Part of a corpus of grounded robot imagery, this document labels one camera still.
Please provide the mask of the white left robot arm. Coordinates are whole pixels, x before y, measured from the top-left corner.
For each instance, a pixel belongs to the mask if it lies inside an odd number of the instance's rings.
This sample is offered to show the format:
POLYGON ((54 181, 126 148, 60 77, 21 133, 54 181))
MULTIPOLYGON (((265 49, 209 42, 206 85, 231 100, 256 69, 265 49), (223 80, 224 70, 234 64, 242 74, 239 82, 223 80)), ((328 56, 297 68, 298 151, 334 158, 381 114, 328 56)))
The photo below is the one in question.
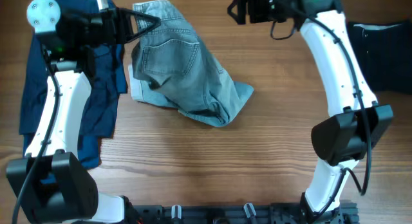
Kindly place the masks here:
POLYGON ((47 95, 24 156, 6 177, 30 223, 142 223, 125 196, 100 193, 78 159, 84 106, 91 94, 93 48, 126 44, 159 27, 158 17, 97 0, 98 12, 63 9, 56 0, 33 0, 26 16, 40 42, 47 95))

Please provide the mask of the light blue denim shorts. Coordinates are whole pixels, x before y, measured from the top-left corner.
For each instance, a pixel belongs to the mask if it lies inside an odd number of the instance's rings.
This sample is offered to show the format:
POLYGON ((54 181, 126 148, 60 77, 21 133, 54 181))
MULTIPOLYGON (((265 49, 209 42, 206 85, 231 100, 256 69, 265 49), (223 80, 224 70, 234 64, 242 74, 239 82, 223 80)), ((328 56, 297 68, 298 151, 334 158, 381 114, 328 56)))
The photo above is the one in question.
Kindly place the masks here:
POLYGON ((133 10, 160 18, 160 26, 141 36, 131 54, 133 100, 174 108, 214 127, 232 122, 253 87, 232 80, 170 1, 135 3, 133 10))

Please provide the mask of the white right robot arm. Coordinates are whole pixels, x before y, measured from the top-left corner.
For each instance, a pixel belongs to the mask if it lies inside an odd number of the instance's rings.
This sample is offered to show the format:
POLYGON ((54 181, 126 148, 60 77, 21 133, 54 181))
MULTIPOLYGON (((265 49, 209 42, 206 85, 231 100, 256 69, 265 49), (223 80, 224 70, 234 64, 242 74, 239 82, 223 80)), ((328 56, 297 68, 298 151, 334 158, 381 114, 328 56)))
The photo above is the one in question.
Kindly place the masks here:
POLYGON ((329 117, 313 127, 311 140, 318 157, 314 177, 300 201, 301 223, 347 221, 340 195, 354 168, 366 161, 367 191, 371 152, 390 126, 393 111, 380 105, 359 68, 351 47, 340 0, 233 0, 228 14, 238 24, 283 23, 293 20, 308 45, 323 82, 329 117))

